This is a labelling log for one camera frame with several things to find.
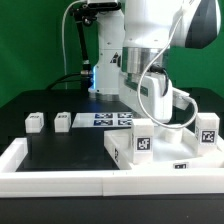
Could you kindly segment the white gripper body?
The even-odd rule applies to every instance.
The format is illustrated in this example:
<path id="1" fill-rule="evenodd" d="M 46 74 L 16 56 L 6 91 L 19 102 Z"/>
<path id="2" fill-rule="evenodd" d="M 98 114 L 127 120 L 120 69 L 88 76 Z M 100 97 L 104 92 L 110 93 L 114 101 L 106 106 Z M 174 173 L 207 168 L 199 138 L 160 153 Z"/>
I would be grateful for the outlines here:
<path id="1" fill-rule="evenodd" d="M 121 72 L 119 74 L 119 99 L 141 117 L 145 117 L 138 98 L 137 87 L 140 76 Z M 157 121 L 168 123 L 172 117 L 173 106 L 179 91 L 168 81 L 168 91 L 165 90 L 165 76 L 153 73 L 143 78 L 141 83 L 141 102 L 145 110 Z"/>

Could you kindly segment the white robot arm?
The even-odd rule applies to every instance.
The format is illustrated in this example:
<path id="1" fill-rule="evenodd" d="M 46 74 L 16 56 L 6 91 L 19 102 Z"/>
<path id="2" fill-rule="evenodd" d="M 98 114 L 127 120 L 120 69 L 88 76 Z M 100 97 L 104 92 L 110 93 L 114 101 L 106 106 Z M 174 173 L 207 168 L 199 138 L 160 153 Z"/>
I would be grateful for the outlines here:
<path id="1" fill-rule="evenodd" d="M 201 49 L 218 36 L 218 0 L 87 0 L 98 20 L 99 61 L 90 92 L 115 97 L 157 124 L 170 121 L 172 46 Z"/>

